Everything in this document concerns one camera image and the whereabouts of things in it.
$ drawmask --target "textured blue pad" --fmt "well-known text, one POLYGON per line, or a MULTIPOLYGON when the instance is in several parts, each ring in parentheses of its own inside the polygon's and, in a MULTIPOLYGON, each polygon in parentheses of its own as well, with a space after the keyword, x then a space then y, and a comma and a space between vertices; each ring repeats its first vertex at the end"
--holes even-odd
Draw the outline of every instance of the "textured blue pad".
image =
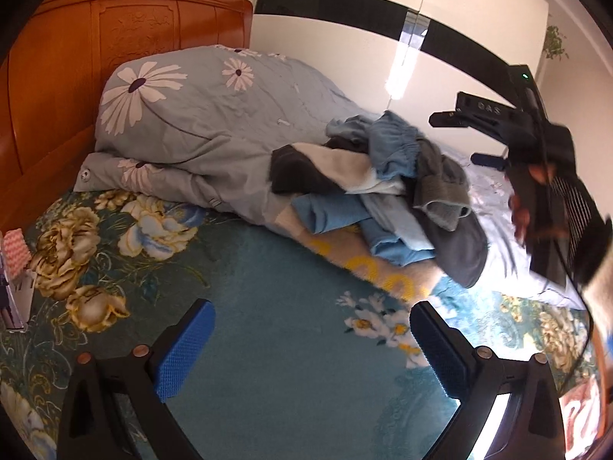
POLYGON ((155 391, 162 403, 176 396, 189 375, 204 344, 215 328, 215 308, 210 302, 202 305, 161 361, 154 376, 155 391))

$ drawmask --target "floral comforter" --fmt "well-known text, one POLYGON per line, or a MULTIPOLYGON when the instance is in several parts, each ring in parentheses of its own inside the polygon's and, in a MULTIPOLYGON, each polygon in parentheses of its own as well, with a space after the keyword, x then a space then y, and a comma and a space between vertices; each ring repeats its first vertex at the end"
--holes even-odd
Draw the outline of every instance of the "floral comforter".
MULTIPOLYGON (((204 458, 418 459, 456 409, 411 336, 410 304, 234 215, 70 193, 27 238, 38 293, 27 333, 0 332, 0 401, 39 460, 55 458, 76 355, 151 344, 198 297, 217 327, 169 407, 204 458)), ((585 338, 582 312, 447 278, 428 299, 473 344, 545 351, 558 383, 585 338)), ((591 349, 571 385, 584 378, 599 378, 591 349)), ((152 458, 129 409, 126 421, 152 458)))

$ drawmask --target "wooden headboard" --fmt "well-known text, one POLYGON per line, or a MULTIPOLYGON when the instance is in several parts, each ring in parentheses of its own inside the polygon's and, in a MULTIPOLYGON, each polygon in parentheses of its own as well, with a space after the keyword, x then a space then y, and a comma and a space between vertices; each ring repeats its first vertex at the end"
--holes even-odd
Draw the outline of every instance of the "wooden headboard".
POLYGON ((27 227, 74 183, 116 67, 247 47, 251 18, 247 0, 45 0, 0 67, 0 230, 27 227))

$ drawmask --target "black stripe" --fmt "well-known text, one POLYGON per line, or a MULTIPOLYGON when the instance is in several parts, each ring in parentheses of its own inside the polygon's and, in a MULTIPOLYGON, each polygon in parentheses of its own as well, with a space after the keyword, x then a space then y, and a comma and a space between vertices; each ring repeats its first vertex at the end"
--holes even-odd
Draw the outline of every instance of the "black stripe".
POLYGON ((427 26, 422 52, 467 73, 511 104, 519 104, 504 60, 462 33, 427 16, 418 17, 415 10, 399 3, 388 0, 257 0, 254 13, 335 22, 394 40, 401 38, 403 30, 409 35, 421 35, 427 26))
POLYGON ((519 104, 519 99, 509 79, 508 64, 455 29, 438 21, 430 21, 421 51, 467 73, 511 104, 519 104))
POLYGON ((406 11, 388 0, 257 0, 254 13, 335 22, 400 39, 406 11))

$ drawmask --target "pink textured object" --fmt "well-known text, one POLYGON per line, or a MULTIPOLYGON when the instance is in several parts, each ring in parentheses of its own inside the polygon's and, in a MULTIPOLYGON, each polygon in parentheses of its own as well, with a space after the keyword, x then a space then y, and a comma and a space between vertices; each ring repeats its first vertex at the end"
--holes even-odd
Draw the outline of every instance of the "pink textured object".
POLYGON ((6 232, 2 241, 2 249, 6 262, 5 272, 8 278, 15 278, 32 259, 32 253, 28 249, 21 229, 6 232))

